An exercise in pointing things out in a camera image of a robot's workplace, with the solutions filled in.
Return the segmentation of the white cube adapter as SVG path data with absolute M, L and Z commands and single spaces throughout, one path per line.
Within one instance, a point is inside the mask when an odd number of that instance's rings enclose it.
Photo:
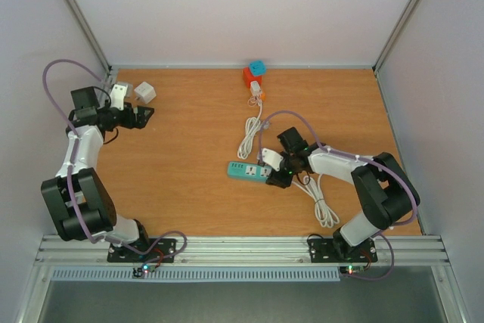
M 135 99 L 143 104 L 149 104 L 157 96 L 154 87 L 147 83 L 142 82 L 134 88 Z

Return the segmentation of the teal power strip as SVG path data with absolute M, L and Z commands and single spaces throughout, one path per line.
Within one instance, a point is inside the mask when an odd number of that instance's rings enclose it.
M 265 183 L 271 171 L 270 166 L 231 161 L 228 163 L 227 175 L 233 179 Z

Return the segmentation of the white usb charger plug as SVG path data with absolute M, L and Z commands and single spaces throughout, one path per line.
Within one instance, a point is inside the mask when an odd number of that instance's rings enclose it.
M 262 94 L 262 89 L 257 81 L 250 83 L 250 92 L 253 97 L 259 97 Z

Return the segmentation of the red cube plug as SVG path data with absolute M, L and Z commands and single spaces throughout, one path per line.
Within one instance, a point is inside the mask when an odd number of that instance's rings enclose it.
M 257 82 L 259 86 L 262 86 L 262 76 L 254 76 L 249 67 L 243 68 L 243 81 L 248 89 L 252 82 Z

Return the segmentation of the blue cube plug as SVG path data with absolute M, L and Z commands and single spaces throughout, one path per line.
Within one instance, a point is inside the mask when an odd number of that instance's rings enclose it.
M 253 76 L 263 76 L 266 73 L 266 66 L 262 60 L 249 62 L 248 68 Z

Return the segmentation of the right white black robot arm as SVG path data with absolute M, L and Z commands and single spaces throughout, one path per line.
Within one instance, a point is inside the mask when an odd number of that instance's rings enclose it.
M 380 231 L 416 216 L 420 196 L 392 154 L 373 157 L 349 154 L 326 144 L 309 144 L 296 128 L 278 136 L 282 152 L 261 148 L 259 159 L 272 168 L 267 184 L 288 188 L 301 172 L 328 175 L 353 185 L 361 212 L 333 233 L 340 261 L 353 258 L 361 244 Z

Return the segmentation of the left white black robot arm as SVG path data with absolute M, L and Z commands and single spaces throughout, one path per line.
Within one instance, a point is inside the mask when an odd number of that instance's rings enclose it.
M 125 249 L 135 261 L 146 260 L 152 242 L 144 226 L 116 212 L 96 167 L 108 132 L 143 129 L 154 114 L 151 107 L 133 106 L 125 100 L 126 84 L 116 84 L 103 104 L 97 86 L 72 91 L 73 110 L 67 121 L 68 148 L 55 177 L 41 184 L 41 193 L 54 227 L 64 241 L 108 241 Z

